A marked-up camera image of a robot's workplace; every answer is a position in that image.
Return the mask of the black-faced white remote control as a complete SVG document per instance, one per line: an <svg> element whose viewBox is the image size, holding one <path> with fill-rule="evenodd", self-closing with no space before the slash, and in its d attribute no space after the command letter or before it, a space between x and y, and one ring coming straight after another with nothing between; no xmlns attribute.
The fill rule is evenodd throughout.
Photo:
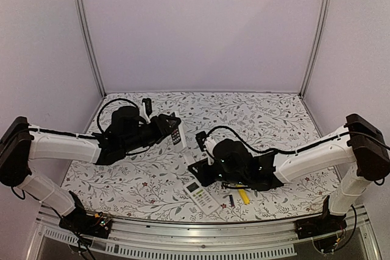
<svg viewBox="0 0 390 260"><path fill-rule="evenodd" d="M186 147L185 134L182 124L180 124L171 134L173 146L176 151L181 151Z"/></svg>

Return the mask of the yellow pry tool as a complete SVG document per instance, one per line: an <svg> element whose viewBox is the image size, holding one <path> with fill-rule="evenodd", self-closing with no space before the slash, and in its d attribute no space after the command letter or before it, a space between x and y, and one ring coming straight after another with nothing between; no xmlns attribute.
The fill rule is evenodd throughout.
<svg viewBox="0 0 390 260"><path fill-rule="evenodd" d="M248 204L250 203L250 199L249 199L249 197L248 197L248 195L247 195L246 190L245 190L245 189L238 189L238 193L239 193L239 195L240 195L241 200L243 201L243 203L244 203L245 205L248 205Z"/></svg>

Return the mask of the slim white remote control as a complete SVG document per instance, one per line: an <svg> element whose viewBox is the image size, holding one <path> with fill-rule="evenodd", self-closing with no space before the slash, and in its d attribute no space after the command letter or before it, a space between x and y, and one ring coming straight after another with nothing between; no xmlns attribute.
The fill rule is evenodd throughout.
<svg viewBox="0 0 390 260"><path fill-rule="evenodd" d="M230 194L230 189L221 188L219 190L219 194L221 194L221 195L228 195L228 194Z"/></svg>

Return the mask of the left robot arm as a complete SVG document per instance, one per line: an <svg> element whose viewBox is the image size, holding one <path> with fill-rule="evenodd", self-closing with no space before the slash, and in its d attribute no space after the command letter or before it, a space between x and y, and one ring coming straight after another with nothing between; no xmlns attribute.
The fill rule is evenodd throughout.
<svg viewBox="0 0 390 260"><path fill-rule="evenodd" d="M173 114L152 117L150 111L125 106L112 113L105 130L79 135L33 127L20 116L1 138L1 183L26 191L57 211L76 231L84 232L91 220L77 195L34 171L29 161L76 160L109 166L161 143L180 124L180 118Z"/></svg>

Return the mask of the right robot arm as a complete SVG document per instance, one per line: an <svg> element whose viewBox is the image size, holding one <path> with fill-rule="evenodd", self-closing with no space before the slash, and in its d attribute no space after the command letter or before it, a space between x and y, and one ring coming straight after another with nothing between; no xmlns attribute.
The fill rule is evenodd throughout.
<svg viewBox="0 0 390 260"><path fill-rule="evenodd" d="M320 233L337 226L339 217L372 182L389 175L389 147L382 132L358 114L348 115L346 124L329 135L293 150L255 150L241 138L215 142L210 136L197 134L207 158L188 166L204 187L220 181L269 191L306 174L349 163L340 185L324 201L324 213L315 220Z"/></svg>

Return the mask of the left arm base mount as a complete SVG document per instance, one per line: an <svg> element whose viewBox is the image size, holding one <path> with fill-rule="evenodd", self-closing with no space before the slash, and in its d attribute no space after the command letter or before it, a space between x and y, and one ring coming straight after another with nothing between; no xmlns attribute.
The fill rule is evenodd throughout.
<svg viewBox="0 0 390 260"><path fill-rule="evenodd" d="M107 239L112 228L112 218L102 213L94 215L73 211L60 219L59 227L87 236Z"/></svg>

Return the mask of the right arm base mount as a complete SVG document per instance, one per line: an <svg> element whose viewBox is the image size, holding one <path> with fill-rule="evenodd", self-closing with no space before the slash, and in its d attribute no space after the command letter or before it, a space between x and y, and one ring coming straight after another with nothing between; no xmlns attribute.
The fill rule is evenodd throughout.
<svg viewBox="0 0 390 260"><path fill-rule="evenodd" d="M321 214L294 222L299 239L312 238L314 248L323 254L333 253L345 236L345 216Z"/></svg>

